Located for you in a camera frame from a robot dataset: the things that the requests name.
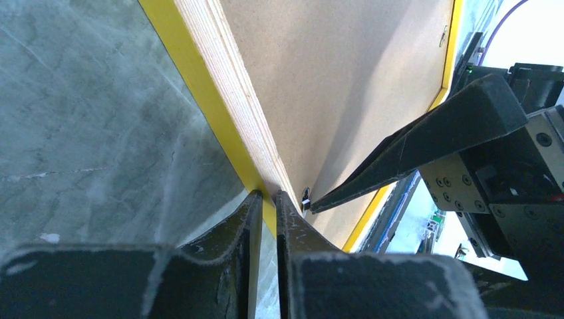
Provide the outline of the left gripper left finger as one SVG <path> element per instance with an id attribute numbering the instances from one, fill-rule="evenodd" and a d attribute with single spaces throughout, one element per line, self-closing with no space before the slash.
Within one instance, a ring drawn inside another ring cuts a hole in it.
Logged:
<path id="1" fill-rule="evenodd" d="M 252 191 L 181 247 L 17 247 L 1 261 L 1 317 L 253 318 L 262 206 Z"/>

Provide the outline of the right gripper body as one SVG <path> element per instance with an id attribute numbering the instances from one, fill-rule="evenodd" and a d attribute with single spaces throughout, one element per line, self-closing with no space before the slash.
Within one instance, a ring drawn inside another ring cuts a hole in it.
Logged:
<path id="1" fill-rule="evenodd" d="M 419 172 L 437 207 L 458 216 L 471 257 L 520 265 L 529 280 L 563 280 L 561 105 Z"/>

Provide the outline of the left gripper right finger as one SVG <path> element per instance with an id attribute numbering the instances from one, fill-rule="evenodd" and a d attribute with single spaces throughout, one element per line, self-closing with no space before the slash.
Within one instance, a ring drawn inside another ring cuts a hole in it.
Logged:
<path id="1" fill-rule="evenodd" d="M 345 253 L 275 195 L 282 318 L 487 318 L 470 273 L 440 255 Z"/>

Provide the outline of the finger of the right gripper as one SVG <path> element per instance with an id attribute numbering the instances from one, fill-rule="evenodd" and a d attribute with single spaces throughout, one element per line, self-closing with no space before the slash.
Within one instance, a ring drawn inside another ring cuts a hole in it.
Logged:
<path id="1" fill-rule="evenodd" d="M 348 203 L 445 156 L 507 136 L 526 123 L 505 78 L 483 76 L 383 139 L 342 184 L 311 204 L 311 213 Z"/>

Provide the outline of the yellow picture frame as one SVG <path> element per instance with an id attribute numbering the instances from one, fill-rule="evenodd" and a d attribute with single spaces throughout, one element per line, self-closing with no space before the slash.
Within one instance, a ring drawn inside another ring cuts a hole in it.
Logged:
<path id="1" fill-rule="evenodd" d="M 262 248 L 273 253 L 275 212 L 270 196 L 283 189 L 294 203 L 299 199 L 288 186 L 277 186 L 286 173 L 221 2 L 143 1 L 141 6 L 243 185 L 262 190 Z M 455 2 L 442 87 L 429 109 L 445 99 L 452 77 L 462 13 L 462 2 Z"/>

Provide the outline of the brown backing board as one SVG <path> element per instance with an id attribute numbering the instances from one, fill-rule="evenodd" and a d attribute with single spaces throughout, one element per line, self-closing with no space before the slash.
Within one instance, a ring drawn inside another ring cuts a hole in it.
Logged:
<path id="1" fill-rule="evenodd" d="M 316 201 L 436 99 L 455 1 L 222 1 L 285 170 Z"/>

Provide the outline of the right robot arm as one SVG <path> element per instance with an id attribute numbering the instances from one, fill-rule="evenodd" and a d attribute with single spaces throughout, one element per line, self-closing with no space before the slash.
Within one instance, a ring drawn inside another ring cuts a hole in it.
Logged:
<path id="1" fill-rule="evenodd" d="M 454 92 L 385 138 L 320 213 L 417 171 L 454 211 L 476 253 L 519 261 L 530 280 L 563 282 L 563 68 L 478 66 L 465 54 Z"/>

